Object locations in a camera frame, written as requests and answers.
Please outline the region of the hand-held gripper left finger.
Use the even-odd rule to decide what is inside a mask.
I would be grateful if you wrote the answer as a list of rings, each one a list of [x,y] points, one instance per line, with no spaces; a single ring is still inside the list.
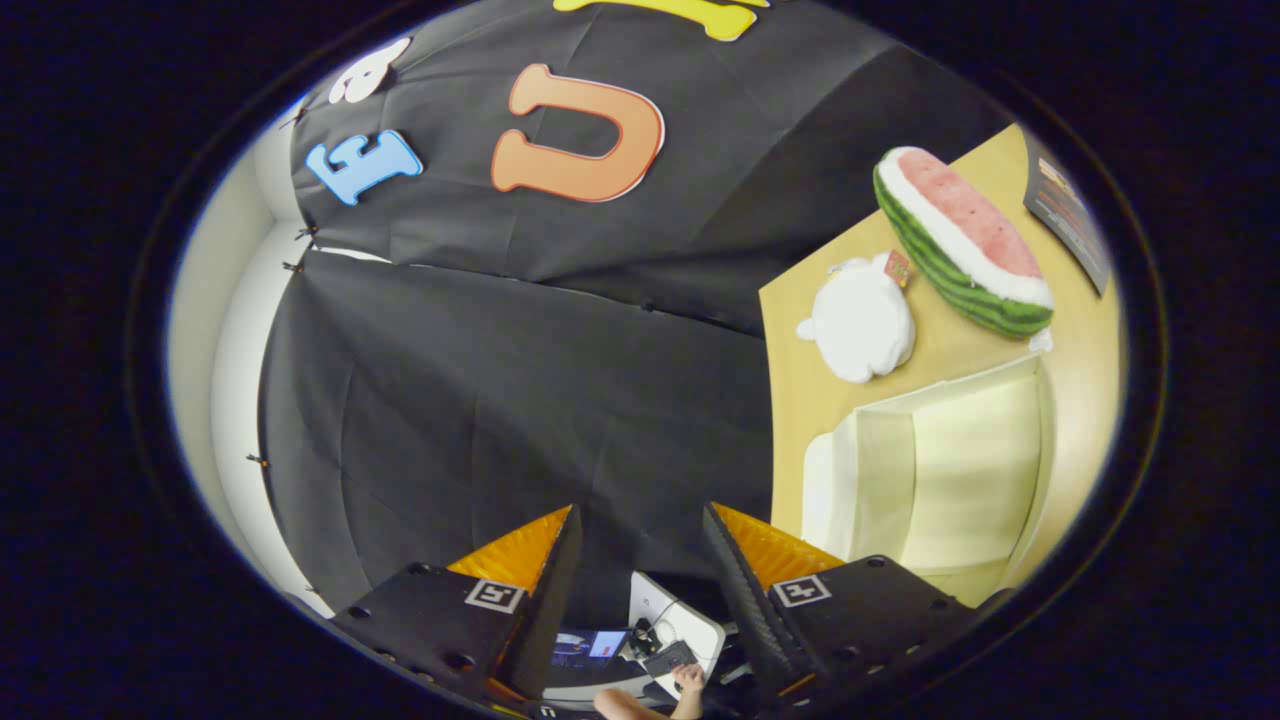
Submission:
[[[452,564],[410,564],[332,624],[465,707],[529,714],[547,688],[581,548],[571,503]]]

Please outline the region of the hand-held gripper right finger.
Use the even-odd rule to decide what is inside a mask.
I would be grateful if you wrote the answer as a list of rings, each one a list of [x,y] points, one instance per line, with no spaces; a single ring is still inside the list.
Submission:
[[[844,561],[722,503],[703,534],[764,706],[883,703],[980,620],[892,559]]]

